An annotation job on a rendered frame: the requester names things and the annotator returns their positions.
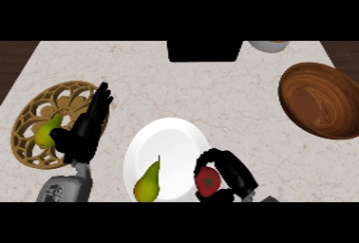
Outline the white plate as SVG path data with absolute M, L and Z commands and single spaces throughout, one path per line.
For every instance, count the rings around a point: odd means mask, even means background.
M 151 165 L 160 161 L 156 202 L 191 202 L 197 186 L 194 170 L 197 158 L 209 150 L 207 137 L 200 128 L 179 118 L 153 121 L 138 132 L 125 156 L 125 185 L 132 200 L 135 184 Z

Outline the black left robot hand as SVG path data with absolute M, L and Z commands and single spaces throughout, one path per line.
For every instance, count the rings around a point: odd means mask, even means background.
M 89 109 L 80 114 L 71 130 L 54 128 L 51 138 L 57 150 L 65 155 L 64 163 L 91 163 L 101 138 L 101 125 L 105 121 L 110 104 L 114 100 L 108 83 L 101 83 Z

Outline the grey cup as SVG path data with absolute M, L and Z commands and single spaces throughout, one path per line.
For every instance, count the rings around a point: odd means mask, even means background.
M 287 48 L 288 44 L 288 41 L 250 41 L 250 45 L 265 53 L 281 52 Z

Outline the black box appliance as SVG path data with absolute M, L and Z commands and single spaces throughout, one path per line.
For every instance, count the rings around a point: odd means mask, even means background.
M 234 62 L 241 41 L 169 41 L 169 60 L 173 63 Z

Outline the green pear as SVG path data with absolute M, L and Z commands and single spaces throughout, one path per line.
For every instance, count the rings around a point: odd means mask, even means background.
M 135 187 L 133 195 L 139 202 L 153 202 L 157 199 L 160 192 L 158 185 L 160 160 L 157 160 L 147 170 L 147 173 L 139 178 Z
M 36 144 L 40 148 L 49 148 L 55 145 L 55 141 L 51 137 L 51 131 L 55 128 L 62 127 L 64 116 L 58 115 L 54 119 L 51 119 L 46 124 L 42 126 L 37 134 L 36 134 Z

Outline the red tomato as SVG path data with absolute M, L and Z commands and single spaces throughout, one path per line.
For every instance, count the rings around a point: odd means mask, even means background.
M 200 170 L 198 175 L 195 176 L 195 184 L 198 193 L 203 197 L 210 197 L 219 190 L 222 179 L 218 171 L 204 166 Z

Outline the brown wooden bowl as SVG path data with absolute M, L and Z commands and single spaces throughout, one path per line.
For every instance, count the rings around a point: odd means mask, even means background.
M 281 77 L 278 95 L 305 131 L 331 140 L 359 137 L 359 84 L 337 68 L 320 63 L 293 65 Z

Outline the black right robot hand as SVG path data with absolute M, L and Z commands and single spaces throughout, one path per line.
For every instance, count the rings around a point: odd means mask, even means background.
M 259 183 L 247 166 L 231 151 L 212 148 L 200 155 L 194 170 L 194 179 L 204 166 L 218 171 L 222 184 L 219 190 L 210 197 L 203 197 L 197 189 L 195 196 L 201 202 L 234 202 L 235 196 L 244 199 L 256 191 Z

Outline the round gold openwork trivet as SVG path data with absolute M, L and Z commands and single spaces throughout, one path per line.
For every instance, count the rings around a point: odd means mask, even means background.
M 108 83 L 82 81 L 54 85 L 26 105 L 14 123 L 11 145 L 17 160 L 51 170 L 76 162 L 89 164 L 105 130 Z

